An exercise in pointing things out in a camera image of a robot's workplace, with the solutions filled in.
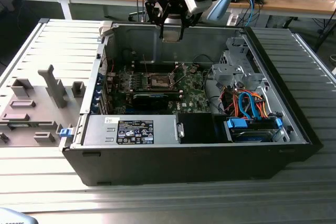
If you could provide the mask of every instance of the side panel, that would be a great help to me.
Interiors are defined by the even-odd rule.
[[[271,178],[314,152],[311,145],[63,150],[88,186]]]

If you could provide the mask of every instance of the motherboard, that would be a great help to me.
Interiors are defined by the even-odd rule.
[[[132,64],[108,78],[113,114],[209,112],[203,90],[206,71],[198,65]]]

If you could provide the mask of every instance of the white label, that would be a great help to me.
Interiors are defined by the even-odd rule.
[[[118,123],[120,118],[105,118],[105,123]]]

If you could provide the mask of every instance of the blue latch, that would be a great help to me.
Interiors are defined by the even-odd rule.
[[[64,128],[59,132],[60,137],[72,137],[75,134],[75,128]]]
[[[283,126],[282,120],[280,118],[276,118],[275,122],[277,123],[279,128]]]
[[[247,128],[247,123],[246,120],[242,118],[230,118],[227,121],[227,126],[229,128]]]

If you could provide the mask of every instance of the power supply label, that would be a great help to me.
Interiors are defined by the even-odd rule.
[[[153,121],[119,121],[117,144],[154,144]]]

